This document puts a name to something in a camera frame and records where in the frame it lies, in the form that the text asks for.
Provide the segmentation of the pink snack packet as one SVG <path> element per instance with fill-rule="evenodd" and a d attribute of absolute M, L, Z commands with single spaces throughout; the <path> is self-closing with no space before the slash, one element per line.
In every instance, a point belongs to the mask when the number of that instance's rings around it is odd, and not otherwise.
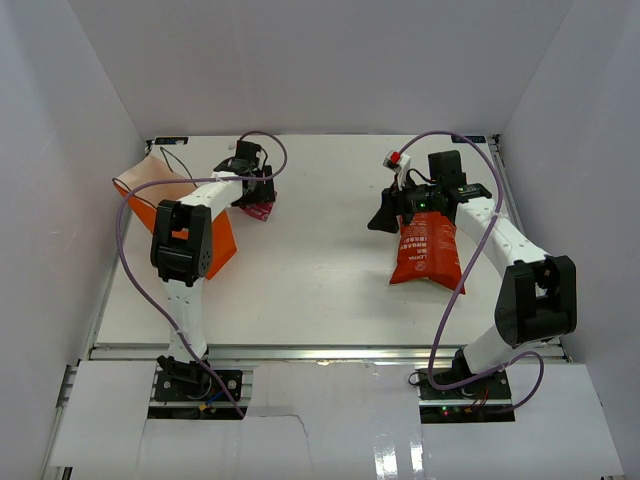
<path fill-rule="evenodd" d="M 243 211 L 251 218 L 266 222 L 273 209 L 272 202 L 251 204 L 243 207 Z"/>

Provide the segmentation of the red chips bag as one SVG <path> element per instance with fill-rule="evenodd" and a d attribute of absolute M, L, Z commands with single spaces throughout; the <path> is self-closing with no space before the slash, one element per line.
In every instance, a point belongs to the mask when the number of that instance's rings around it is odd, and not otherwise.
<path fill-rule="evenodd" d="M 455 290 L 462 278 L 456 228 L 438 212 L 416 213 L 401 230 L 390 284 L 427 279 Z"/>

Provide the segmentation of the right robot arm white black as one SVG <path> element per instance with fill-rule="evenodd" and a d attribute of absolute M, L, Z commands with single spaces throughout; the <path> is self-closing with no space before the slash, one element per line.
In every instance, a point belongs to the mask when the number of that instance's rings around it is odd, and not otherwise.
<path fill-rule="evenodd" d="M 500 202 L 483 185 L 468 182 L 458 151 L 429 155 L 429 177 L 415 183 L 410 158 L 397 151 L 383 161 L 394 181 L 367 227 L 400 234 L 392 282 L 429 278 L 463 293 L 471 270 L 459 264 L 455 235 L 476 244 L 502 278 L 493 325 L 459 349 L 447 371 L 429 372 L 432 388 L 453 389 L 472 399 L 489 375 L 522 358 L 530 345 L 575 331 L 576 266 L 567 256 L 551 256 L 534 245 L 499 211 Z"/>

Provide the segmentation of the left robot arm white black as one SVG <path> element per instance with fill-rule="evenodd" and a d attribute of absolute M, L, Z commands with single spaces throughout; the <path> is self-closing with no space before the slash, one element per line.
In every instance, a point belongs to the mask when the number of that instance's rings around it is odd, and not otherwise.
<path fill-rule="evenodd" d="M 262 146 L 239 140 L 235 154 L 214 168 L 209 182 L 157 208 L 151 264 L 164 284 L 172 325 L 168 352 L 158 364 L 170 384 L 191 400 L 205 398 L 213 386 L 204 367 L 202 288 L 214 263 L 214 219 L 229 207 L 275 200 L 266 158 Z"/>

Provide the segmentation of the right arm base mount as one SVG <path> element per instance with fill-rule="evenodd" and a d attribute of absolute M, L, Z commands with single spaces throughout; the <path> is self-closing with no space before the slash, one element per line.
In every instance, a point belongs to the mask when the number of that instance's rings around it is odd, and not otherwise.
<path fill-rule="evenodd" d="M 426 369 L 412 372 L 407 382 L 417 389 L 423 425 L 515 421 L 511 389 L 505 373 L 451 390 L 434 389 L 428 382 Z"/>

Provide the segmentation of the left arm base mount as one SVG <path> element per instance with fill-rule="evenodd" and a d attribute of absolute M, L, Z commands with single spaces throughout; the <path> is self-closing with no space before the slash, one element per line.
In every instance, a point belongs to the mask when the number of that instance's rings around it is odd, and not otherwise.
<path fill-rule="evenodd" d="M 242 370 L 207 373 L 199 385 L 177 380 L 157 369 L 150 395 L 148 416 L 164 420 L 242 420 L 248 408 L 250 382 Z"/>

